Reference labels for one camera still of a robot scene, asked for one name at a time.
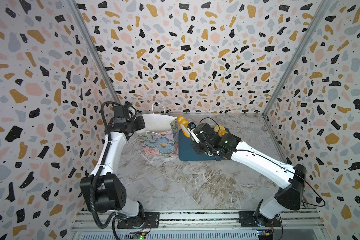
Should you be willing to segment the floral paper gift bag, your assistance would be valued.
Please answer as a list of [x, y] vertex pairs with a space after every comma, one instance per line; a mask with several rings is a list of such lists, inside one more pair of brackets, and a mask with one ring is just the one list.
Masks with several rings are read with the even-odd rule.
[[143, 151], [157, 156], [176, 156], [179, 153], [177, 118], [164, 114], [143, 114], [145, 127], [137, 131]]

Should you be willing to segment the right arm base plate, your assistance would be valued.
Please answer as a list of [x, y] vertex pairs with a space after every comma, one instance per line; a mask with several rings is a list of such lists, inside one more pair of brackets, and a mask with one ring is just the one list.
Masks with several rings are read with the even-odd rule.
[[271, 228], [281, 227], [282, 223], [279, 216], [275, 216], [273, 219], [267, 219], [261, 214], [257, 214], [255, 211], [240, 211], [239, 223], [242, 228]]

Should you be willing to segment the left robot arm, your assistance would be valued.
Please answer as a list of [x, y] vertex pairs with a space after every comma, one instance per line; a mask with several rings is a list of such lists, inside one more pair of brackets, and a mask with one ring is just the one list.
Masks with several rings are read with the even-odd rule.
[[140, 202], [127, 197], [127, 190], [117, 177], [122, 151], [130, 134], [145, 128], [143, 117], [106, 126], [106, 140], [92, 173], [81, 179], [80, 189], [96, 225], [106, 228], [111, 220], [128, 222], [134, 228], [144, 224], [145, 213]]

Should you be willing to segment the striped croissant roll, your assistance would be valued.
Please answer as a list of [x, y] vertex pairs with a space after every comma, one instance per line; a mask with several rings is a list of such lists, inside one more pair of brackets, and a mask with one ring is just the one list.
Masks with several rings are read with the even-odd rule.
[[187, 128], [188, 124], [189, 124], [189, 121], [187, 119], [185, 119], [184, 117], [182, 116], [179, 116], [178, 117], [178, 124], [181, 128], [181, 130], [183, 131], [183, 134], [187, 137], [187, 138], [190, 138], [190, 132]]

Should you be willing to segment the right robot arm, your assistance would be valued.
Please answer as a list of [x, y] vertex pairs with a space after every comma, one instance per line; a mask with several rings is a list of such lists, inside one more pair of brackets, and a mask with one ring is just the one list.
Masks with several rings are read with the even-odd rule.
[[239, 137], [231, 133], [220, 134], [206, 123], [196, 125], [191, 122], [182, 130], [192, 139], [192, 147], [198, 155], [207, 154], [243, 164], [279, 187], [273, 197], [260, 201], [253, 213], [245, 213], [240, 218], [243, 226], [269, 227], [282, 211], [298, 211], [301, 208], [306, 183], [304, 166], [277, 161], [252, 148]]

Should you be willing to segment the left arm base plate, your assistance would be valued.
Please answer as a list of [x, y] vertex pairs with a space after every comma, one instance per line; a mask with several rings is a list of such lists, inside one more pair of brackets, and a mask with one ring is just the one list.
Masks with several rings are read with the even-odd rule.
[[160, 212], [139, 213], [136, 217], [118, 222], [118, 229], [157, 229], [159, 227]]

